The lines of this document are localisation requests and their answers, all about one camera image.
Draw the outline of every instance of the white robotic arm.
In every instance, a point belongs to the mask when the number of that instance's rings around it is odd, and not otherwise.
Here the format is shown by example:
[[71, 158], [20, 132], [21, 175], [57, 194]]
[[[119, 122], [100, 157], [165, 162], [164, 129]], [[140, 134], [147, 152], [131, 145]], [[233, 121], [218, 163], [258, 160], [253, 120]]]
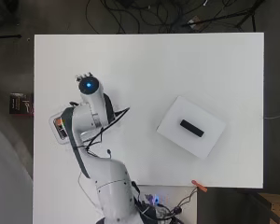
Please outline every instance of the white robotic arm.
[[125, 165], [90, 155], [81, 139], [84, 132], [100, 130], [114, 120], [112, 104], [97, 78], [81, 77], [77, 81], [85, 104], [66, 108], [62, 121], [82, 173], [96, 185], [105, 215], [104, 224], [143, 224], [134, 205], [131, 179]]

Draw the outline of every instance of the white table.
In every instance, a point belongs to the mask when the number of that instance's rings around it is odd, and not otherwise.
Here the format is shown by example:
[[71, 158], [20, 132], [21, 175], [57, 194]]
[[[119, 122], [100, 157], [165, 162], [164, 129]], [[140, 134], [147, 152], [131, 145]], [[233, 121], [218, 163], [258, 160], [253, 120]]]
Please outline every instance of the white table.
[[[92, 150], [106, 156], [110, 148], [138, 184], [190, 186], [196, 179], [206, 186], [262, 188], [263, 34], [37, 35], [36, 224], [94, 217], [77, 184], [71, 148], [59, 145], [49, 127], [50, 116], [69, 101], [80, 102], [75, 75], [89, 71], [116, 110], [131, 107]], [[156, 132], [178, 95], [227, 122], [204, 161]]]

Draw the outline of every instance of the gray floor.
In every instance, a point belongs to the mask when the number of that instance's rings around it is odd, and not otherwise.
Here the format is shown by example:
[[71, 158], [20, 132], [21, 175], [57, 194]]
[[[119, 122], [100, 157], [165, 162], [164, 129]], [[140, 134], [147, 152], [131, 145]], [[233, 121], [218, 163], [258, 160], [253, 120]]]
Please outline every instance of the gray floor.
[[[199, 4], [191, 0], [188, 9]], [[222, 12], [242, 10], [253, 1], [238, 0], [236, 4]], [[94, 34], [85, 20], [87, 0], [22, 0], [18, 16], [20, 25], [12, 22], [0, 27], [0, 35], [21, 34], [22, 39], [0, 40], [0, 101], [15, 129], [33, 154], [33, 119], [8, 115], [8, 95], [11, 92], [33, 92], [34, 90], [34, 35], [35, 34]], [[144, 6], [149, 0], [138, 0]], [[215, 16], [221, 9], [220, 0], [209, 0], [209, 4], [187, 19], [198, 15], [202, 19]], [[100, 33], [114, 34], [118, 26], [102, 7], [100, 1], [91, 0], [89, 18]], [[127, 33], [136, 33], [136, 23], [129, 17], [122, 17]], [[265, 116], [280, 115], [280, 0], [267, 0], [256, 14], [258, 31], [265, 32]], [[156, 19], [147, 15], [147, 20]], [[243, 26], [245, 32], [252, 31], [250, 20]], [[154, 34], [158, 28], [141, 23], [141, 33]], [[214, 23], [205, 31], [238, 32], [237, 29]], [[280, 119], [265, 120], [264, 132], [264, 190], [280, 194]], [[262, 214], [245, 196], [232, 189], [210, 189], [207, 194], [199, 194], [198, 223], [268, 223]]]

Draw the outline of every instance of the robotic arm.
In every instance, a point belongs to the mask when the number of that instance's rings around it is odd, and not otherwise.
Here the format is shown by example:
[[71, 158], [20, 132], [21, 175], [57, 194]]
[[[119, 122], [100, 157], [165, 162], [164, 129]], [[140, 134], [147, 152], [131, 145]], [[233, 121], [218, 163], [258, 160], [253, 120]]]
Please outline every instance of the robotic arm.
[[[97, 224], [158, 224], [158, 221], [164, 220], [182, 223], [175, 217], [181, 212], [180, 207], [177, 207], [180, 211], [174, 209], [166, 218], [156, 218], [156, 211], [149, 211], [150, 205], [142, 204], [134, 198], [132, 187], [139, 193], [140, 190], [131, 182], [125, 165], [111, 158], [100, 158], [84, 146], [82, 134], [89, 131], [100, 133], [120, 118], [116, 119], [111, 101], [96, 77], [91, 74], [78, 77], [77, 82], [83, 103], [67, 107], [61, 114], [61, 121], [81, 172], [95, 183], [105, 215]], [[147, 215], [149, 212], [152, 212], [154, 218]]]

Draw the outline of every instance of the cable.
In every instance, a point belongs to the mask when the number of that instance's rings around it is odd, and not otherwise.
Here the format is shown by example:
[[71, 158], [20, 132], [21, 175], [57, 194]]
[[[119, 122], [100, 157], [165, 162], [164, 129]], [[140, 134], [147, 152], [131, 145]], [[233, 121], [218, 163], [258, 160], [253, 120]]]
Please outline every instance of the cable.
[[108, 10], [111, 10], [111, 11], [120, 11], [120, 12], [125, 12], [125, 13], [128, 13], [130, 16], [132, 16], [136, 22], [137, 22], [137, 31], [138, 31], [138, 34], [140, 34], [140, 22], [139, 20], [129, 11], [127, 10], [124, 10], [124, 9], [116, 9], [116, 8], [111, 8], [107, 5], [104, 5]]
[[197, 192], [197, 188], [194, 188], [193, 191], [190, 193], [189, 196], [183, 198], [183, 199], [179, 202], [179, 204], [177, 205], [177, 207], [180, 207], [180, 206], [182, 206], [182, 205], [184, 205], [184, 204], [186, 204], [186, 203], [189, 203], [189, 202], [190, 202], [190, 198], [191, 198], [191, 197], [193, 196], [193, 194], [196, 193], [196, 192]]
[[92, 30], [93, 30], [96, 34], [100, 34], [99, 32], [96, 31], [96, 29], [92, 26], [91, 22], [90, 22], [89, 19], [88, 19], [87, 10], [88, 10], [88, 5], [90, 4], [90, 1], [91, 1], [91, 0], [88, 0], [87, 5], [86, 5], [86, 8], [85, 8], [85, 18], [86, 18], [86, 21], [87, 21], [88, 25], [92, 28]]
[[103, 0], [100, 0], [104, 8], [111, 14], [111, 16], [114, 18], [116, 23], [119, 25], [119, 28], [122, 30], [122, 32], [125, 34], [124, 29], [121, 26], [121, 22], [116, 18], [116, 16], [113, 14], [113, 12], [110, 10], [110, 7], [106, 4], [106, 0], [103, 2]]
[[[116, 6], [116, 8], [119, 9], [119, 6], [118, 6], [118, 4], [116, 3], [116, 0], [112, 0], [112, 1], [113, 1], [114, 5]], [[122, 32], [123, 32], [124, 34], [126, 34], [126, 33], [125, 33], [125, 30], [123, 30], [123, 28], [122, 28], [121, 22], [122, 22], [122, 15], [121, 15], [121, 12], [119, 12], [119, 23], [120, 23], [120, 25], [119, 25], [118, 34], [120, 34], [120, 29], [122, 30]]]
[[183, 16], [186, 16], [187, 14], [189, 14], [189, 13], [191, 13], [191, 12], [197, 10], [198, 8], [203, 7], [204, 2], [205, 2], [205, 0], [203, 0], [203, 1], [202, 1], [198, 6], [196, 6], [195, 8], [189, 10], [188, 12], [185, 12], [185, 13], [183, 14]]
[[[233, 0], [233, 2], [230, 3], [231, 0], [228, 0], [226, 3], [224, 0], [222, 0], [223, 8], [214, 16], [213, 19], [215, 19], [223, 10], [225, 7], [230, 7], [232, 6], [237, 0]], [[203, 32], [205, 29], [207, 29], [210, 24], [212, 24], [212, 21], [210, 21], [207, 25], [205, 25], [202, 30], [199, 31], [199, 33]]]
[[168, 211], [168, 213], [165, 214], [165, 216], [164, 216], [163, 218], [150, 217], [149, 215], [145, 214], [145, 212], [148, 210], [148, 208], [151, 207], [150, 204], [147, 204], [147, 208], [144, 209], [144, 210], [142, 210], [142, 209], [140, 208], [140, 206], [139, 206], [138, 203], [135, 203], [135, 206], [136, 206], [136, 208], [139, 210], [139, 212], [142, 213], [142, 215], [143, 215], [144, 217], [146, 217], [147, 219], [150, 219], [150, 220], [152, 220], [152, 221], [165, 221], [165, 220], [170, 220], [170, 219], [173, 219], [176, 215], [179, 215], [179, 214], [182, 212], [181, 207], [182, 207], [183, 205], [185, 205], [186, 203], [189, 203], [191, 197], [192, 197], [193, 194], [196, 193], [196, 192], [197, 192], [197, 188], [194, 188], [193, 191], [190, 193], [190, 195], [187, 196], [187, 197], [185, 197], [184, 199], [182, 199], [182, 200], [179, 202], [179, 204], [178, 204], [174, 209], [172, 209], [171, 211], [170, 211], [170, 209], [167, 208], [166, 206], [164, 206], [164, 205], [162, 205], [162, 204], [159, 204], [159, 205], [158, 205], [159, 207], [164, 207], [164, 208]]
[[106, 130], [108, 130], [109, 128], [111, 128], [114, 124], [116, 124], [128, 111], [130, 108], [126, 108], [124, 110], [122, 110], [121, 115], [115, 119], [112, 123], [110, 123], [108, 126], [106, 126], [105, 128], [102, 128], [100, 132], [98, 132], [98, 134], [96, 134], [93, 138], [90, 138], [86, 141], [84, 141], [84, 143], [89, 142], [88, 145], [86, 146], [86, 149], [88, 150], [89, 147], [91, 147], [93, 145], [93, 141], [100, 136], [101, 134], [103, 134], [103, 132], [105, 132]]
[[82, 175], [82, 172], [80, 172], [80, 174], [79, 174], [79, 176], [78, 176], [78, 178], [77, 178], [77, 183], [78, 183], [78, 185], [80, 186], [80, 188], [83, 190], [83, 192], [84, 192], [84, 194], [86, 195], [86, 197], [88, 198], [88, 200], [92, 203], [92, 205], [93, 205], [96, 209], [98, 209], [98, 205], [96, 205], [96, 204], [92, 201], [91, 197], [86, 193], [86, 191], [84, 190], [84, 188], [82, 188], [81, 183], [80, 183], [81, 175]]
[[275, 117], [264, 117], [264, 119], [280, 119], [280, 115]]

